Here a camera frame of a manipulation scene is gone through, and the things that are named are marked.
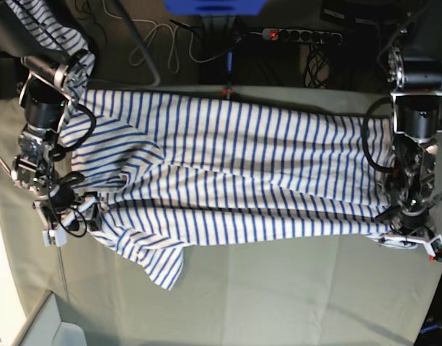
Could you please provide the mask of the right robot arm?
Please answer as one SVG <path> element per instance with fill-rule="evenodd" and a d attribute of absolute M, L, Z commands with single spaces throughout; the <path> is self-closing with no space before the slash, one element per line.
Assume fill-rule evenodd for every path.
<path fill-rule="evenodd" d="M 61 247 L 68 235 L 81 237 L 99 223 L 96 194 L 74 191 L 84 175 L 62 177 L 55 168 L 95 129 L 95 116 L 80 100 L 94 55 L 44 1 L 0 1 L 0 48 L 28 70 L 19 92 L 26 124 L 9 172 L 15 186 L 35 196 L 45 245 Z"/>

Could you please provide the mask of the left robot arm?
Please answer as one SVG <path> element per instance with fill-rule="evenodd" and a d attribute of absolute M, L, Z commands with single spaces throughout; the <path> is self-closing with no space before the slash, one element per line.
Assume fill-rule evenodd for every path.
<path fill-rule="evenodd" d="M 379 243 L 386 247 L 422 245 L 430 260 L 442 262 L 442 235 L 430 214 L 442 201 L 435 193 L 442 133 L 442 1 L 424 1 L 393 31 L 379 57 L 386 57 L 388 97 L 375 101 L 361 126 L 362 148 L 368 164 L 385 176 L 383 190 L 389 207 L 375 221 L 389 230 Z M 394 163 L 376 163 L 368 152 L 368 122 L 383 105 L 392 106 Z"/>

